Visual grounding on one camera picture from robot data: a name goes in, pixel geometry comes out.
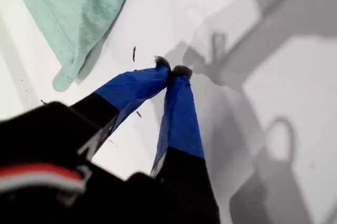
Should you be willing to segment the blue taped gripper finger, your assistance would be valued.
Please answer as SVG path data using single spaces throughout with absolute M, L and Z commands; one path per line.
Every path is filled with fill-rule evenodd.
M 167 86 L 170 74 L 168 61 L 157 56 L 155 67 L 119 74 L 74 103 L 72 109 L 100 128 L 92 139 L 82 143 L 77 153 L 92 159 L 104 141 L 131 113 Z
M 174 197 L 170 223 L 220 223 L 206 166 L 190 78 L 192 70 L 176 66 L 164 99 L 152 176 Z

